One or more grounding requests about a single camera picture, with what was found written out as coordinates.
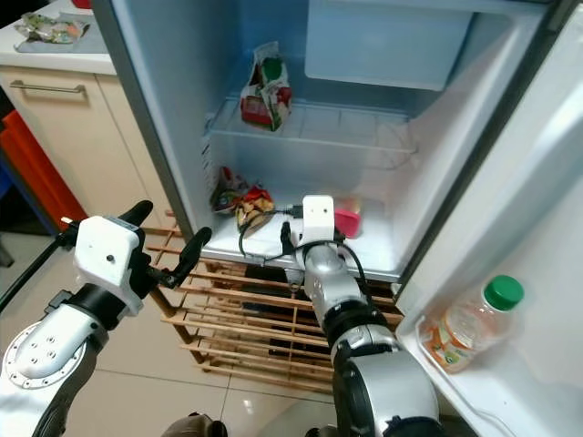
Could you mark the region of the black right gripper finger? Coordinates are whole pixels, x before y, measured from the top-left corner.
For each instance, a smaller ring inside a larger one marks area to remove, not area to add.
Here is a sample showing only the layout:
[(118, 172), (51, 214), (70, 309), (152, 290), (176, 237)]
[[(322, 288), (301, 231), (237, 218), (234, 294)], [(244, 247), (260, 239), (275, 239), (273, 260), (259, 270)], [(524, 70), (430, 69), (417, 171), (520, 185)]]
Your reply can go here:
[(304, 266), (303, 249), (296, 230), (292, 228), (291, 221), (283, 221), (280, 230), (280, 242), (282, 256), (289, 262), (294, 262), (296, 267)]

